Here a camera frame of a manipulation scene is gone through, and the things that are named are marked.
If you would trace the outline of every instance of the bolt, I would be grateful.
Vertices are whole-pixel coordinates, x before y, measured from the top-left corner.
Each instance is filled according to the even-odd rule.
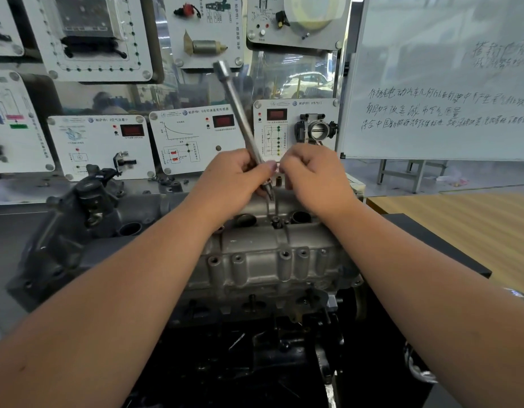
[[[13,53],[21,56],[24,54],[24,49],[18,44],[13,44]]]

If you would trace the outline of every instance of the person's right hand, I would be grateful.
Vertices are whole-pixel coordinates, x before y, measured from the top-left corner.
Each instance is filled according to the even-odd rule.
[[[286,187],[323,221],[357,202],[343,165],[328,147],[295,144],[281,159],[279,170],[286,175]]]

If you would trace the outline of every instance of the wood grain tabletop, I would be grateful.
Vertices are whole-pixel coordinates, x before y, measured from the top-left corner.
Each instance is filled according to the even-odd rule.
[[[524,293],[524,195],[382,196],[367,205],[408,215],[489,268],[492,281]]]

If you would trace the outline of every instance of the red digital display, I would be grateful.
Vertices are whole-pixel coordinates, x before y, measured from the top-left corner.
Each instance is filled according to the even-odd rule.
[[[267,109],[267,119],[273,120],[286,120],[287,109]]]
[[[121,124],[123,137],[140,137],[145,136],[143,124]]]
[[[215,128],[235,126],[234,115],[225,114],[222,116],[213,116],[213,126],[215,126]]]

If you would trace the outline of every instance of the yellowed plastic disc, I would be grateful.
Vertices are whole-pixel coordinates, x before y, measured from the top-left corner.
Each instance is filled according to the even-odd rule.
[[[284,0],[285,13],[290,23],[306,30],[321,30],[331,21],[341,18],[346,0]]]

